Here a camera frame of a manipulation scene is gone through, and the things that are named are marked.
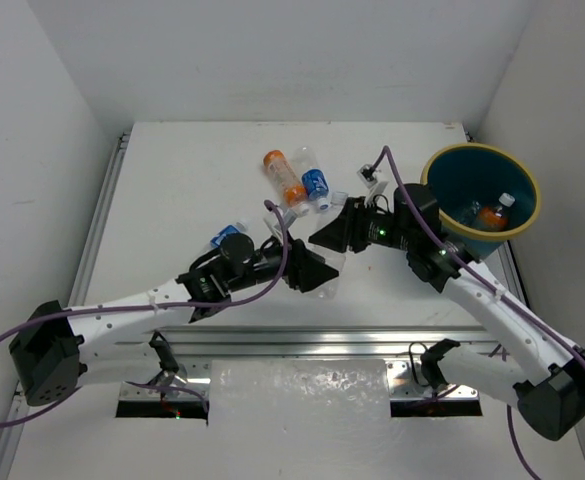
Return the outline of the blue label bottle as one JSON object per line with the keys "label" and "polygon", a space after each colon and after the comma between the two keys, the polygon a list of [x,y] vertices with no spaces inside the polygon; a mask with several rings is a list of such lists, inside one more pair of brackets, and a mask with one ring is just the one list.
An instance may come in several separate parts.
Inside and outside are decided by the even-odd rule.
{"label": "blue label bottle", "polygon": [[211,249],[218,248],[221,242],[228,236],[233,234],[245,234],[249,229],[249,222],[247,219],[241,218],[233,223],[224,226],[219,232],[212,236],[208,242]]}
{"label": "blue label bottle", "polygon": [[295,161],[308,199],[318,211],[327,211],[330,207],[330,189],[313,150],[307,146],[299,148]]}

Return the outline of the orange label bottle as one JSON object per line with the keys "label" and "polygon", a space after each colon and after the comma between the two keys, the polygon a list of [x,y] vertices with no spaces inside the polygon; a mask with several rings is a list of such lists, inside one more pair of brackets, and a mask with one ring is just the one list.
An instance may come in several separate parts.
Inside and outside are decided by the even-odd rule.
{"label": "orange label bottle", "polygon": [[310,207],[305,187],[279,150],[268,152],[263,158],[265,173],[279,193],[282,203],[297,216],[308,214]]}

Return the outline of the blue label bottle top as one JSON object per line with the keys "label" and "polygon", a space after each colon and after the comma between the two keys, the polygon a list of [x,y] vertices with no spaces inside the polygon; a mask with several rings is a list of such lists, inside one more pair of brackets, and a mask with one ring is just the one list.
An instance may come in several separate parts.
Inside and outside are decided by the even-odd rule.
{"label": "blue label bottle top", "polygon": [[295,161],[308,199],[318,211],[327,211],[330,207],[330,189],[313,150],[307,146],[299,148]]}

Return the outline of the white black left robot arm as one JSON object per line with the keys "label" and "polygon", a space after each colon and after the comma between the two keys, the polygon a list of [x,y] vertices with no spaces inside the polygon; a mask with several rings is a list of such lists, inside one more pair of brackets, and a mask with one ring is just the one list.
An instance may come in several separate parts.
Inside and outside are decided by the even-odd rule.
{"label": "white black left robot arm", "polygon": [[41,304],[9,353],[33,407],[65,400],[89,384],[167,383],[180,365],[163,329],[209,318],[236,305],[233,293],[256,285],[283,280],[307,293],[338,275],[300,239],[271,237],[258,249],[249,236],[232,234],[156,288],[93,307]]}

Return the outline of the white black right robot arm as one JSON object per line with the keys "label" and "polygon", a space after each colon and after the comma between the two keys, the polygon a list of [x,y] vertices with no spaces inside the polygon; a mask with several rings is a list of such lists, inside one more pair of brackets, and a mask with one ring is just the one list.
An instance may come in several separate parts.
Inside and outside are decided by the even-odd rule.
{"label": "white black right robot arm", "polygon": [[426,185],[394,192],[394,209],[350,197],[338,216],[310,237],[314,245],[358,253],[370,245],[405,252],[412,272],[461,306],[512,356],[489,359],[444,339],[420,356],[426,385],[475,388],[517,409],[542,437],[557,441],[585,417],[585,348],[548,327],[476,259],[441,229],[435,197]]}

